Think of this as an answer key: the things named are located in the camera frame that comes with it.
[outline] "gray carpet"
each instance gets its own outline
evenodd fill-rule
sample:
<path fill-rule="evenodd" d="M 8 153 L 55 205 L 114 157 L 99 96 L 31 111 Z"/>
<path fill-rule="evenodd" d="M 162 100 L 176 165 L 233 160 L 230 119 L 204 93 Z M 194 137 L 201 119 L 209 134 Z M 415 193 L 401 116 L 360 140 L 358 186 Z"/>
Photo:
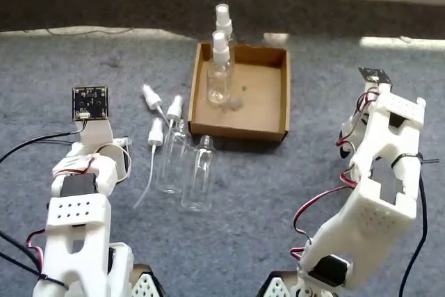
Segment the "gray carpet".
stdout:
<path fill-rule="evenodd" d="M 177 201 L 150 193 L 132 209 L 148 178 L 146 138 L 153 115 L 140 97 L 150 83 L 168 103 L 190 93 L 198 40 L 213 29 L 213 7 L 231 5 L 241 42 L 261 43 L 263 33 L 289 33 L 292 57 L 291 129 L 280 146 L 218 141 L 213 208 L 207 215 L 181 214 Z M 154 269 L 169 296 L 255 296 L 272 270 L 292 270 L 289 248 L 304 239 L 293 232 L 298 207 L 339 185 L 347 161 L 334 142 L 340 124 L 363 89 L 357 67 L 381 67 L 394 92 L 427 100 L 421 151 L 444 158 L 443 51 L 372 49 L 362 36 L 445 38 L 445 8 L 342 0 L 0 0 L 0 31 L 60 26 L 154 29 L 123 35 L 58 37 L 0 34 L 0 148 L 26 138 L 74 129 L 71 87 L 110 90 L 116 136 L 134 140 L 131 179 L 116 186 L 112 241 L 132 248 L 137 262 Z M 51 168 L 67 152 L 60 144 L 35 144 L 1 166 L 1 229 L 19 240 L 45 226 Z M 406 296 L 439 296 L 445 173 L 424 166 L 430 232 L 407 282 Z M 315 233 L 346 200 L 337 193 L 312 207 L 301 225 Z M 354 296 L 396 296 L 403 271 L 421 236 L 421 219 L 395 245 L 389 259 Z M 43 244 L 43 238 L 36 242 Z M 3 241 L 4 252 L 24 260 Z M 2 296 L 30 296 L 35 279 L 0 261 Z"/>

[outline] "black wire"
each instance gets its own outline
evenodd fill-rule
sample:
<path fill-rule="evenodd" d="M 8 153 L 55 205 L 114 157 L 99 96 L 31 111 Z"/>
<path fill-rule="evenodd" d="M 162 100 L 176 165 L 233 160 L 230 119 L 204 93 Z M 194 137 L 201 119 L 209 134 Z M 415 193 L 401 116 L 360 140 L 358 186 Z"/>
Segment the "black wire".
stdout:
<path fill-rule="evenodd" d="M 15 247 L 17 247 L 19 250 L 21 250 L 35 265 L 37 269 L 40 268 L 39 261 L 34 256 L 34 254 L 26 248 L 24 245 L 22 245 L 20 242 L 12 238 L 11 236 L 8 236 L 5 232 L 0 230 L 0 237 L 2 239 L 5 239 L 8 243 L 13 244 Z"/>
<path fill-rule="evenodd" d="M 419 255 L 419 253 L 422 249 L 422 246 L 425 243 L 426 235 L 428 234 L 428 217 L 427 217 L 427 208 L 426 208 L 426 196 L 425 196 L 425 187 L 423 186 L 422 175 L 420 175 L 420 178 L 419 178 L 419 190 L 420 190 L 420 198 L 422 201 L 422 237 L 420 239 L 419 244 L 416 247 L 416 250 L 414 251 L 414 254 L 411 257 L 408 267 L 405 270 L 405 274 L 403 274 L 403 279 L 400 284 L 400 289 L 398 291 L 398 297 L 403 297 L 403 290 L 405 288 L 405 284 L 408 279 L 408 275 L 410 274 L 411 268 L 412 268 L 414 262 L 416 261 L 417 256 Z"/>
<path fill-rule="evenodd" d="M 42 139 L 41 141 L 35 142 L 34 144 L 67 144 L 67 145 L 72 145 L 74 144 L 74 142 L 72 141 L 64 141 L 63 139 Z"/>
<path fill-rule="evenodd" d="M 24 269 L 25 271 L 28 271 L 29 273 L 34 274 L 35 276 L 37 276 L 39 278 L 39 280 L 53 282 L 55 284 L 58 284 L 58 285 L 64 287 L 66 290 L 69 289 L 69 287 L 65 283 L 55 280 L 53 278 L 50 278 L 46 274 L 39 273 L 38 271 L 35 271 L 34 269 L 29 268 L 28 266 L 25 266 L 23 263 L 17 261 L 16 259 L 13 259 L 12 257 L 7 256 L 6 254 L 4 254 L 2 252 L 0 252 L 0 257 L 3 257 L 6 261 L 10 262 L 11 264 L 15 264 L 16 266 Z"/>
<path fill-rule="evenodd" d="M 13 147 L 11 150 L 7 151 L 1 158 L 0 158 L 0 163 L 3 162 L 3 160 L 5 160 L 6 158 L 8 158 L 12 153 L 20 150 L 21 148 L 30 145 L 32 143 L 38 142 L 38 141 L 44 141 L 46 139 L 50 139 L 50 138 L 55 138 L 55 137 L 64 137 L 64 136 L 69 136 L 69 135 L 75 135 L 75 134 L 80 134 L 86 127 L 86 120 L 83 121 L 83 126 L 82 129 L 77 130 L 77 131 L 70 131 L 70 132 L 58 132 L 56 134 L 50 134 L 50 135 L 44 135 L 44 136 L 39 136 L 39 137 L 34 137 L 32 139 L 27 140 L 26 142 L 23 142 L 22 144 L 17 145 L 16 147 Z"/>
<path fill-rule="evenodd" d="M 39 142 L 39 141 L 46 141 L 49 140 L 50 138 L 56 138 L 56 137 L 64 137 L 64 136 L 70 136 L 70 135 L 75 135 L 75 134 L 79 134 L 81 133 L 84 129 L 86 128 L 86 120 L 83 121 L 82 124 L 82 128 L 80 130 L 77 131 L 67 131 L 67 132 L 58 132 L 56 134 L 49 134 L 49 135 L 44 135 L 44 136 L 39 136 L 39 137 L 35 137 L 32 139 L 29 139 L 15 147 L 13 147 L 11 150 L 7 151 L 1 158 L 0 158 L 0 163 L 2 163 L 6 158 L 8 158 L 12 153 L 20 150 L 21 148 Z M 39 261 L 37 260 L 37 258 L 34 256 L 34 254 L 28 249 L 26 248 L 24 245 L 22 245 L 20 242 L 18 242 L 17 240 L 15 240 L 14 238 L 12 238 L 11 236 L 7 235 L 5 232 L 0 230 L 0 237 L 4 240 L 6 240 L 8 243 L 11 243 L 12 245 L 14 245 L 15 247 L 17 247 L 19 250 L 21 250 L 35 265 L 35 267 L 37 269 L 40 268 L 39 265 Z M 41 274 L 38 271 L 34 271 L 33 269 L 29 268 L 28 266 L 25 266 L 24 264 L 18 262 L 17 260 L 14 260 L 13 258 L 3 254 L 0 252 L 0 257 L 3 257 L 5 260 L 19 266 L 22 269 L 25 269 L 26 271 L 29 271 L 30 273 L 33 273 L 35 275 L 37 275 L 41 280 L 48 280 L 50 282 L 54 282 L 56 284 L 60 284 L 64 287 L 66 287 L 65 284 L 63 284 L 62 282 L 59 282 L 57 280 L 54 280 L 52 278 L 48 278 L 47 275 Z"/>

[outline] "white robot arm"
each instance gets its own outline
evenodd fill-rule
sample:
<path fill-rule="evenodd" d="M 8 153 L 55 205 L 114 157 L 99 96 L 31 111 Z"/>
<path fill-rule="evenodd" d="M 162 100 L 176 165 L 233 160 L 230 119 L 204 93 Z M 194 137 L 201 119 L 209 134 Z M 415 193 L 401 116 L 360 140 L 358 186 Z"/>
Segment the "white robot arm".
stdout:
<path fill-rule="evenodd" d="M 353 191 L 340 212 L 308 240 L 299 262 L 298 283 L 286 292 L 289 295 L 281 296 L 328 297 L 359 288 L 416 218 L 425 100 L 417 98 L 414 103 L 391 93 L 391 81 L 382 70 L 359 70 L 366 81 L 365 91 L 342 125 L 337 142 L 343 158 L 353 153 L 348 169 Z M 380 158 L 391 166 L 398 182 L 390 201 L 381 196 L 382 187 L 388 185 L 371 179 L 372 163 Z M 336 254 L 348 254 L 353 261 Z"/>
<path fill-rule="evenodd" d="M 34 297 L 130 297 L 149 290 L 162 296 L 149 273 L 141 272 L 132 288 L 131 248 L 110 243 L 107 197 L 128 177 L 131 158 L 129 139 L 113 138 L 107 95 L 106 87 L 73 89 L 73 119 L 84 130 L 53 168 L 42 264 L 42 273 L 65 286 L 39 280 Z M 81 249 L 74 242 L 82 243 Z"/>

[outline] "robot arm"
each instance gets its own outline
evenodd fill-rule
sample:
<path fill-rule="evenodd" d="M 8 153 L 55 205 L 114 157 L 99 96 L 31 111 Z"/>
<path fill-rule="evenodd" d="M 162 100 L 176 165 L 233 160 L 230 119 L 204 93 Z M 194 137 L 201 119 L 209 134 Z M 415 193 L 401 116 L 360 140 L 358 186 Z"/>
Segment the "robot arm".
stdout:
<path fill-rule="evenodd" d="M 372 71 L 360 70 L 362 74 Z M 308 241 L 300 260 L 299 276 L 314 289 L 338 293 L 363 285 L 416 218 L 421 167 L 417 155 L 425 100 L 417 98 L 413 103 L 392 94 L 390 82 L 381 77 L 365 79 L 365 92 L 369 88 L 377 92 L 367 109 L 367 125 L 360 122 L 361 115 L 353 115 L 342 126 L 343 134 L 353 131 L 348 140 L 357 151 L 350 168 L 357 186 L 340 212 Z M 378 157 L 391 165 L 400 184 L 391 202 L 380 197 L 384 185 L 370 179 L 371 165 Z M 353 262 L 333 254 L 349 254 Z"/>

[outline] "plastic bottle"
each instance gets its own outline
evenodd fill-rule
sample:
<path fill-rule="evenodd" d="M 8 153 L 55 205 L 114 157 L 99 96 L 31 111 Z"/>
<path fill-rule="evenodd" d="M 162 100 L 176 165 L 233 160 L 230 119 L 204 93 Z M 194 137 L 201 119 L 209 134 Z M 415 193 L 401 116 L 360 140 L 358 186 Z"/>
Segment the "plastic bottle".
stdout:
<path fill-rule="evenodd" d="M 233 67 L 235 66 L 236 38 L 232 27 L 232 20 L 230 19 L 229 5 L 226 3 L 220 3 L 216 6 L 216 30 L 224 32 L 227 44 L 229 45 L 232 73 Z"/>
<path fill-rule="evenodd" d="M 190 170 L 191 135 L 184 120 L 179 120 L 171 131 L 168 144 L 164 144 L 161 170 L 158 173 L 156 188 L 164 193 L 181 193 L 184 183 L 188 181 Z"/>
<path fill-rule="evenodd" d="M 230 98 L 230 52 L 222 31 L 213 32 L 213 58 L 207 69 L 207 99 L 216 106 L 226 104 Z"/>
<path fill-rule="evenodd" d="M 201 137 L 201 142 L 195 147 L 195 163 L 192 175 L 184 185 L 181 206 L 189 211 L 208 211 L 211 207 L 211 170 L 215 159 L 210 136 Z"/>

